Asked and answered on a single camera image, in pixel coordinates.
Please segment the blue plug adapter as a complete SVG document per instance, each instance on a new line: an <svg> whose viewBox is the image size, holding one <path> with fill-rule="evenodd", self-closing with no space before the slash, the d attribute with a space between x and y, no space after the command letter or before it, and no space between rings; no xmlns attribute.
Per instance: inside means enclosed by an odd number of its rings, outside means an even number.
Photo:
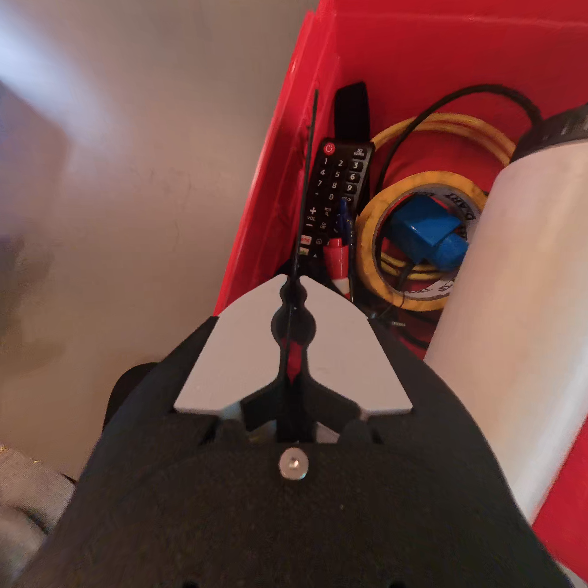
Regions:
<svg viewBox="0 0 588 588"><path fill-rule="evenodd" d="M465 225L428 195L417 194L391 213L384 237L414 265L441 272L460 267L468 250Z"/></svg>

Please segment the red white striped pen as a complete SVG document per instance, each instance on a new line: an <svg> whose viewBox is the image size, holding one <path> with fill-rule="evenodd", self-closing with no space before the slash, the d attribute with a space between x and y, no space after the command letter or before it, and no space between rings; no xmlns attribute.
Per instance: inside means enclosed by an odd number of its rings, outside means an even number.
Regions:
<svg viewBox="0 0 588 588"><path fill-rule="evenodd" d="M331 238L327 245L323 247L323 256L327 274L335 290L352 303L352 282L349 277L349 247L343 243L342 238Z"/></svg>

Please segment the blue pen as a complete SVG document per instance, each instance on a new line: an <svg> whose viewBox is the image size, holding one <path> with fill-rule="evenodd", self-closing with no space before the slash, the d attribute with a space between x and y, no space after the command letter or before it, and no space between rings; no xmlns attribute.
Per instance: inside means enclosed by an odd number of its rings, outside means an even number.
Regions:
<svg viewBox="0 0 588 588"><path fill-rule="evenodd" d="M354 221L350 213L349 199L342 196L336 221L336 236L342 240L343 246L351 246L354 233Z"/></svg>

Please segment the black remote control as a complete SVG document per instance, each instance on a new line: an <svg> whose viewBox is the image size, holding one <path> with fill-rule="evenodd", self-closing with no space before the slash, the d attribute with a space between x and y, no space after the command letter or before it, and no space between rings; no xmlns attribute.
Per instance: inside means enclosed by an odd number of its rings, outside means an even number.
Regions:
<svg viewBox="0 0 588 588"><path fill-rule="evenodd" d="M299 266L317 258L329 239L337 238L336 221L342 196L349 199L355 222L356 209L371 167L376 146L372 141L353 142L323 138L313 162L308 187Z"/></svg>

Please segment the white bottle black cap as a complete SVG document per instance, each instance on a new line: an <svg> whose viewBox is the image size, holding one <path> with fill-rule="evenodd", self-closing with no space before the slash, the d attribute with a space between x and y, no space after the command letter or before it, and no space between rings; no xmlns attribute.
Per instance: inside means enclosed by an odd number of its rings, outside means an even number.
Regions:
<svg viewBox="0 0 588 588"><path fill-rule="evenodd" d="M587 105L497 175L425 362L536 518L587 416Z"/></svg>

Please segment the thin dark shiny metal plate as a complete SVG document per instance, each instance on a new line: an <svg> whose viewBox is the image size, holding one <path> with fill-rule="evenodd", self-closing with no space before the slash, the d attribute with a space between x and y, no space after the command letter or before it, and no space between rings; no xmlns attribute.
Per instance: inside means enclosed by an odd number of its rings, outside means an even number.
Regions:
<svg viewBox="0 0 588 588"><path fill-rule="evenodd" d="M300 247L301 247L301 240L302 240L302 232L303 226L305 222L305 208L306 208L306 200L307 200L307 193L309 182L312 173L312 157L313 157L313 142L315 137L315 129L316 129L316 119L318 113L318 104L319 104L319 89L316 88L313 94L313 104L312 104L312 116L311 116L311 124L308 128L308 140L307 140L307 149L306 149L306 158L305 158L305 168L304 168L304 178L303 178L303 189L301 193L300 199L300 209L299 209L299 221L298 221L298 228L296 232L296 238L294 243L294 251L292 256L292 264L290 268L290 277L289 277L289 286L288 286L288 299L287 299L287 316L286 316L286 332L285 332L285 366L286 366L286 378L288 383L292 383L298 372L292 372L291 368L296 369L296 363L292 365L291 357L292 357L292 322L293 322L293 315L295 314L296 307L299 301L299 294L298 294L298 274L299 274L299 258L300 258Z"/></svg>

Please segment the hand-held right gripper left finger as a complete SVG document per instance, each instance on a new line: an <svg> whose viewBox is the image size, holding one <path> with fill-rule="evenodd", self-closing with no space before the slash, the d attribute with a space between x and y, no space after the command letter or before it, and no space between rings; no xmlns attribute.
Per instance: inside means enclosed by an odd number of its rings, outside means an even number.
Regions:
<svg viewBox="0 0 588 588"><path fill-rule="evenodd" d="M280 274L223 310L173 406L178 413L239 420L248 432L276 420L285 385L274 317L282 309Z"/></svg>

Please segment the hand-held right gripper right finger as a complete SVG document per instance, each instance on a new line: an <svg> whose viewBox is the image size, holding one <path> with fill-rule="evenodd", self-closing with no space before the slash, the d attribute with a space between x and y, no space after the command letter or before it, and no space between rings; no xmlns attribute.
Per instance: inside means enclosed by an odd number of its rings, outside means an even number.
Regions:
<svg viewBox="0 0 588 588"><path fill-rule="evenodd" d="M366 315L309 276L299 278L296 291L295 384L310 439L335 442L354 420L409 414L413 404Z"/></svg>

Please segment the red plastic bin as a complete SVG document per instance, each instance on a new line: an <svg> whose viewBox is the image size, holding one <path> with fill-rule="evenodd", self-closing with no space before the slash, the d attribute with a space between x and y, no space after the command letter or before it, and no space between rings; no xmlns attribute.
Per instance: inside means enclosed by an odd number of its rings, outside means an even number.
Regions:
<svg viewBox="0 0 588 588"><path fill-rule="evenodd" d="M517 89L545 118L586 105L587 1L321 1L300 30L216 314L289 257L314 90L320 141L333 129L336 91L361 81L376 133L476 84ZM587 578L587 417L534 529Z"/></svg>

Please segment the yellow tape roll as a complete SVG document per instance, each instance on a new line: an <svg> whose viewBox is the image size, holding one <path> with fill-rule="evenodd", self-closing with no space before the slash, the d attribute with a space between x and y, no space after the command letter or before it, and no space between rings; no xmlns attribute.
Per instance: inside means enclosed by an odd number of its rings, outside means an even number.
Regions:
<svg viewBox="0 0 588 588"><path fill-rule="evenodd" d="M375 195L357 218L356 270L361 283L387 303L414 312L442 310L452 293L458 269L441 273L425 288L410 292L396 290L378 267L376 241L389 215L411 195L431 195L456 212L465 225L467 242L473 239L487 195L468 178L447 171L427 171L408 176Z"/></svg>

